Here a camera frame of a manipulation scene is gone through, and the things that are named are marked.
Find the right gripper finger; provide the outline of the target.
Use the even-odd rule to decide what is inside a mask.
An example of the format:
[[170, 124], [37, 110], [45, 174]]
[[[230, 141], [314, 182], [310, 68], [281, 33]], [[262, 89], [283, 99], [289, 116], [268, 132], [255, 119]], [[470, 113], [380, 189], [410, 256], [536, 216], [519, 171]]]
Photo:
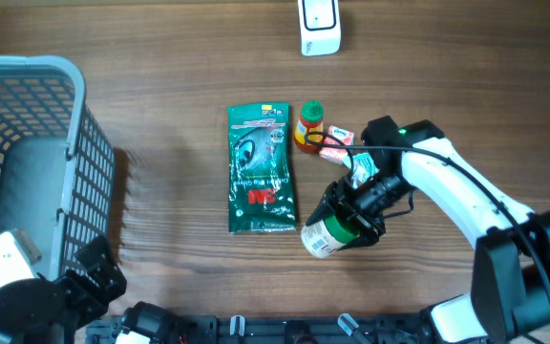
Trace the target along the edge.
[[339, 183], [331, 183], [325, 190], [320, 202], [308, 217], [305, 226], [312, 226], [337, 214], [338, 204], [345, 199]]
[[343, 244], [342, 249], [374, 246], [386, 233], [383, 214], [340, 212], [336, 220], [340, 227], [336, 239]]

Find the light teal packet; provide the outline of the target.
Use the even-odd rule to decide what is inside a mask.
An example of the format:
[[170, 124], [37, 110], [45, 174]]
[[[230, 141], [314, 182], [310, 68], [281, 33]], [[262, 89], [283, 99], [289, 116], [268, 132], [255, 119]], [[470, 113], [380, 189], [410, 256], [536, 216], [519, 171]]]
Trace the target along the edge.
[[354, 189], [360, 187], [370, 177], [379, 172], [368, 152], [356, 154], [352, 158], [344, 157], [343, 164], [352, 172], [350, 180]]

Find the green lid jar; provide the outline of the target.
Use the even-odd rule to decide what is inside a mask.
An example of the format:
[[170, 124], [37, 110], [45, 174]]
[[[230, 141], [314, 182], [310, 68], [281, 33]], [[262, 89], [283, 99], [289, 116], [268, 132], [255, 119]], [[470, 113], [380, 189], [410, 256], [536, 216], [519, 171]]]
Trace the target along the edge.
[[315, 258], [325, 259], [359, 237], [359, 230], [351, 224], [330, 216], [313, 225], [304, 226], [301, 240]]

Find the pink tissue pack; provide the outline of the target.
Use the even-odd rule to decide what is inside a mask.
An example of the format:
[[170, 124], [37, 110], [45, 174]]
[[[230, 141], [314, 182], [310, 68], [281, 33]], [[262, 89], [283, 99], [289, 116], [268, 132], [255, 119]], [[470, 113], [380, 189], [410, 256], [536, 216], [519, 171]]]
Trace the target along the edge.
[[331, 148], [331, 145], [352, 145], [354, 137], [355, 134], [353, 132], [330, 125], [328, 135], [323, 141], [326, 147], [319, 151], [319, 156], [339, 165], [348, 165], [349, 153], [345, 149]]

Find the red bottle green cap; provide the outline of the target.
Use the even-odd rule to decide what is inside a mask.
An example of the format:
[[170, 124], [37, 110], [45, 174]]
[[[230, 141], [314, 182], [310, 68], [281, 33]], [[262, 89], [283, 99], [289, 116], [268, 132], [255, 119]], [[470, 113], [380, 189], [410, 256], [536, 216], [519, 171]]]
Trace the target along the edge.
[[307, 137], [310, 140], [320, 142], [320, 135], [312, 135], [312, 132], [323, 131], [323, 115], [324, 108], [322, 104], [315, 99], [305, 103], [302, 108], [301, 116], [294, 129], [294, 141], [296, 146], [304, 153], [317, 154], [320, 147], [307, 142]]

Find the green 3M gloves packet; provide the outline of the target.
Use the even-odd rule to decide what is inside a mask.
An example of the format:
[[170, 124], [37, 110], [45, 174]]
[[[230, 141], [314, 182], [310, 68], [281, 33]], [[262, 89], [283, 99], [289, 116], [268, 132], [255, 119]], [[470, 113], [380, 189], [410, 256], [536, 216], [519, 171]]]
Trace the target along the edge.
[[295, 191], [288, 157], [289, 122], [287, 102], [227, 108], [229, 232], [296, 228]]

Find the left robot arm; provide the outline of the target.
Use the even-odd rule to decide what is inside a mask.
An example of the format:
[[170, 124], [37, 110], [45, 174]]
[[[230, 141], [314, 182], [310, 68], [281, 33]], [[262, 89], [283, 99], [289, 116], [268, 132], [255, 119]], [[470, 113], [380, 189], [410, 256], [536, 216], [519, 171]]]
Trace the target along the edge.
[[53, 281], [39, 275], [0, 288], [0, 343], [73, 343], [126, 292], [106, 237], [95, 237], [74, 258], [85, 274], [68, 269]]

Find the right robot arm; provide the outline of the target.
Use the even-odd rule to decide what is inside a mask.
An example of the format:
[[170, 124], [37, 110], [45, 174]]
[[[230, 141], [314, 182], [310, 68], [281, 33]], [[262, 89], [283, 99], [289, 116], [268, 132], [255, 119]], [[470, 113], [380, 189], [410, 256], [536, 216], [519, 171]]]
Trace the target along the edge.
[[418, 191], [474, 252], [469, 292], [419, 312], [378, 315], [367, 332], [342, 314], [338, 324], [348, 336], [360, 343], [507, 343], [550, 325], [550, 211], [500, 191], [427, 120], [372, 120], [346, 153], [349, 173], [328, 186], [302, 231], [313, 256], [377, 244], [394, 204]]

